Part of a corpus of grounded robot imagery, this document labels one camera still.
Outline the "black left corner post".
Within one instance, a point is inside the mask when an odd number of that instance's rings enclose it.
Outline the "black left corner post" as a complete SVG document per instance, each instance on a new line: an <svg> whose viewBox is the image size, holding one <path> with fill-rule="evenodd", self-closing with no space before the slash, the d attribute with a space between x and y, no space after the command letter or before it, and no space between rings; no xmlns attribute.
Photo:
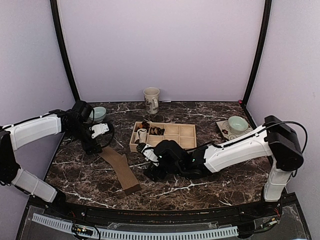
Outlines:
<svg viewBox="0 0 320 240"><path fill-rule="evenodd" d="M50 0L50 8L51 8L51 15L53 19L53 25L54 25L54 30L55 30L55 35L60 51L60 56L62 59L62 63L64 66L64 70L66 73L66 77L68 80L68 84L73 96L74 101L80 100L80 95L76 86L76 81L73 75L71 63L69 60L69 56L67 53L67 46L65 43L65 38L63 34L63 28L62 28L62 23L61 23L61 18L60 18L60 13L59 13L59 6L58 6L58 1L57 0Z"/></svg>

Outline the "wooden compartment tray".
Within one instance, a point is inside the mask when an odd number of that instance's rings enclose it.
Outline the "wooden compartment tray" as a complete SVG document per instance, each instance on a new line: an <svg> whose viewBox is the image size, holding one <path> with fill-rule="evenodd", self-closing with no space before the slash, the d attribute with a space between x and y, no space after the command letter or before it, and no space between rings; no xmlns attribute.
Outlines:
<svg viewBox="0 0 320 240"><path fill-rule="evenodd" d="M131 134L129 148L131 152L137 152L135 137L142 121L136 121ZM165 129L164 135L150 135L150 128L147 130L146 144L155 147L163 140L172 140L177 142L183 149L192 149L197 146L196 126L194 124L181 123L161 123L148 122L150 127L157 126Z"/></svg>

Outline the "rolled white ribbed sock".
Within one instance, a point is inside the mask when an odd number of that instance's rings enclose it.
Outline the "rolled white ribbed sock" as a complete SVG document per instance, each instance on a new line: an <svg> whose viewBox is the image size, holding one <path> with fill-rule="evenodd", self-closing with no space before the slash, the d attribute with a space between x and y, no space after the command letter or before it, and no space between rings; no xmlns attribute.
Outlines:
<svg viewBox="0 0 320 240"><path fill-rule="evenodd" d="M147 134L148 134L148 131L145 128L138 129L135 136L134 143L135 144L146 143Z"/></svg>

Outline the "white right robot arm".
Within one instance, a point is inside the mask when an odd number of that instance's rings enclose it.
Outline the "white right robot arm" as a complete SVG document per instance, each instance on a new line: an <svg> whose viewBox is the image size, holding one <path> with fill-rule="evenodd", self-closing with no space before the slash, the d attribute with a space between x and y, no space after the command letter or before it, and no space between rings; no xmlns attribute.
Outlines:
<svg viewBox="0 0 320 240"><path fill-rule="evenodd" d="M162 140L156 146L139 143L136 150L150 166L146 176L153 181L174 174L188 180L201 179L227 167L260 157L271 157L272 168L263 187L263 200L255 205L255 213L266 217L280 200L291 175L304 163L305 145L290 127L294 121L281 121L274 115L253 131L221 144L207 142L183 149L174 140Z"/></svg>

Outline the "beige ribbed sock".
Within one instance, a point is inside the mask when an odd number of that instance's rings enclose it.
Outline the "beige ribbed sock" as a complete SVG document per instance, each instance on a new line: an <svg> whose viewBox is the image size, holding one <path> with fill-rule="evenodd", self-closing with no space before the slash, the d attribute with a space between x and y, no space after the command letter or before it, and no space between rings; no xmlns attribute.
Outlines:
<svg viewBox="0 0 320 240"><path fill-rule="evenodd" d="M107 146L99 154L114 169L124 193L128 196L142 188L128 165L127 156Z"/></svg>

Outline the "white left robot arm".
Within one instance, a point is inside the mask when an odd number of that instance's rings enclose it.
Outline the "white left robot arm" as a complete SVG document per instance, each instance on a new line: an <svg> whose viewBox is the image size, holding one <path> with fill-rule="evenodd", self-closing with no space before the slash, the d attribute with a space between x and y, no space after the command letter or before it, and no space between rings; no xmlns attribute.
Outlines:
<svg viewBox="0 0 320 240"><path fill-rule="evenodd" d="M66 195L56 187L45 182L41 177L31 173L36 168L32 160L31 168L23 168L19 161L22 155L36 147L53 150L49 142L41 144L46 138L69 135L80 142L87 155L100 154L111 142L99 143L98 138L104 135L115 135L114 126L105 118L95 120L96 110L89 103L77 100L68 110L54 109L18 123L3 125L0 128L0 184L14 186L31 197L37 197L50 203L51 210L60 218L67 218L71 213L65 203Z"/></svg>

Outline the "pale green bowl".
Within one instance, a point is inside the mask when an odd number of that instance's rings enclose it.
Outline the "pale green bowl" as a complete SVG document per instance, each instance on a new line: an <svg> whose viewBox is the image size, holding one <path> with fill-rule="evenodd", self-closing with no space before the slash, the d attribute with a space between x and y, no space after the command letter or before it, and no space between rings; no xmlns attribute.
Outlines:
<svg viewBox="0 0 320 240"><path fill-rule="evenodd" d="M249 128L248 122L240 116L231 116L227 122L231 132L237 135L244 133Z"/></svg>

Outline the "brown yellow argyle sock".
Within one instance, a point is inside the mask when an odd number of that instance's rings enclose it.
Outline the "brown yellow argyle sock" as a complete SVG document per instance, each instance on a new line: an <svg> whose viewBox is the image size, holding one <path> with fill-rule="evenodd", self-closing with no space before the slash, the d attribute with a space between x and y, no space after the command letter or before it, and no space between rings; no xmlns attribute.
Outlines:
<svg viewBox="0 0 320 240"><path fill-rule="evenodd" d="M158 126L151 126L149 130L149 134L153 136L163 136L165 133L164 128L160 128Z"/></svg>

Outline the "rolled red argyle sock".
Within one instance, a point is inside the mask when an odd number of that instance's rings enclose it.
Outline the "rolled red argyle sock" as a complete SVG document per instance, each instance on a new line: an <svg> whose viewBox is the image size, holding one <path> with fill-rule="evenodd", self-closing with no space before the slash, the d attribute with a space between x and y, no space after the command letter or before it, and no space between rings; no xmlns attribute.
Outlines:
<svg viewBox="0 0 320 240"><path fill-rule="evenodd" d="M150 123L147 122L147 121L143 121L140 126L139 126L140 129L149 129L150 128Z"/></svg>

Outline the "black corner post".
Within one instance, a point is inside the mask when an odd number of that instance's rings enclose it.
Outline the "black corner post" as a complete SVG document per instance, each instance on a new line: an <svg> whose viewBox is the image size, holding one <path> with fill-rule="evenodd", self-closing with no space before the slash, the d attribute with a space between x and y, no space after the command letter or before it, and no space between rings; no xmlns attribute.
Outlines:
<svg viewBox="0 0 320 240"><path fill-rule="evenodd" d="M248 105L248 102L254 87L254 83L257 77L258 69L260 66L260 62L261 62L261 58L264 50L265 40L267 36L269 20L271 15L271 8L272 8L272 0L265 0L257 47L256 47L250 75L248 78L247 86L244 92L243 99L241 101L241 106L243 108L246 108Z"/></svg>
<svg viewBox="0 0 320 240"><path fill-rule="evenodd" d="M64 66L64 70L66 73L66 77L68 80L68 84L73 96L74 101L80 100L80 95L76 86L76 81L73 75L71 63L69 60L69 56L67 53L67 46L65 43L65 38L63 34L63 28L62 28L62 23L61 23L61 18L60 18L60 13L59 13L59 6L58 6L58 1L57 0L50 0L50 8L51 8L51 15L53 19L53 25L54 25L54 30L55 30L55 35L60 51L60 56L62 59L62 63Z"/></svg>

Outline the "black right corner post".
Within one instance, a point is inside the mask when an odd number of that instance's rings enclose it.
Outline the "black right corner post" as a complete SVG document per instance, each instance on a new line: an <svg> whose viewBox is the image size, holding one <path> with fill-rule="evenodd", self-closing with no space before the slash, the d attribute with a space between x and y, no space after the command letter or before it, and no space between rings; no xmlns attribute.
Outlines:
<svg viewBox="0 0 320 240"><path fill-rule="evenodd" d="M257 47L256 47L250 75L248 78L247 86L244 92L243 99L241 101L241 106L243 108L246 108L248 105L248 102L254 87L254 83L257 77L258 69L260 66L260 62L261 62L261 58L264 50L265 40L267 36L269 20L271 15L271 8L272 8L272 0L265 0Z"/></svg>

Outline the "green circuit board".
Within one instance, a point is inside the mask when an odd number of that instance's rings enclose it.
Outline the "green circuit board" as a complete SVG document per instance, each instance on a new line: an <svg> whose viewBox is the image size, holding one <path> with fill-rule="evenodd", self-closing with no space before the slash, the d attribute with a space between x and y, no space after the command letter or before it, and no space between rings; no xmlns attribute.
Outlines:
<svg viewBox="0 0 320 240"><path fill-rule="evenodd" d="M71 232L76 234L76 235L84 235L84 236L92 236L93 231L85 226L82 225L72 225L71 227Z"/></svg>

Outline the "teal striped ceramic bowl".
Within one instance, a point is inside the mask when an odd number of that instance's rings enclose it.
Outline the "teal striped ceramic bowl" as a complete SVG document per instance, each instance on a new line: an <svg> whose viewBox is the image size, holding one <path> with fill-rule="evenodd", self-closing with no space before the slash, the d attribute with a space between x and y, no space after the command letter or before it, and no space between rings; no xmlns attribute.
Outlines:
<svg viewBox="0 0 320 240"><path fill-rule="evenodd" d="M100 123L105 119L107 110L102 106L94 107L91 111L88 120L93 123Z"/></svg>

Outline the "black front table rail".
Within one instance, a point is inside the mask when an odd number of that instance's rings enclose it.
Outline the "black front table rail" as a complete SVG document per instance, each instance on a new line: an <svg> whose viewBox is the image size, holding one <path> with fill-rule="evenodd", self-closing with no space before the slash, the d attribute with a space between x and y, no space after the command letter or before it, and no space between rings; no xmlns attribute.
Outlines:
<svg viewBox="0 0 320 240"><path fill-rule="evenodd" d="M85 206L75 203L65 203L65 214L59 213L56 208L46 208L43 201L30 199L24 209L23 217L30 218L34 212L75 221L81 224L107 226L111 223L137 225L179 225L217 222L219 225L245 225L261 218L280 215L296 214L301 217L301 207L295 193L284 194L277 203L262 201L245 203L234 206L224 206L193 210L124 210L94 206Z"/></svg>

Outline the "coral pattern ceramic mug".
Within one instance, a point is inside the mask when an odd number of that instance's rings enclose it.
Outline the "coral pattern ceramic mug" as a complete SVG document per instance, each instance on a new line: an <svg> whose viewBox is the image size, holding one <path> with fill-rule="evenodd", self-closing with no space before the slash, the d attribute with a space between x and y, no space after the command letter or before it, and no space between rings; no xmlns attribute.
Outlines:
<svg viewBox="0 0 320 240"><path fill-rule="evenodd" d="M159 111L160 90L156 87L148 87L143 90L144 102L148 114L156 114Z"/></svg>

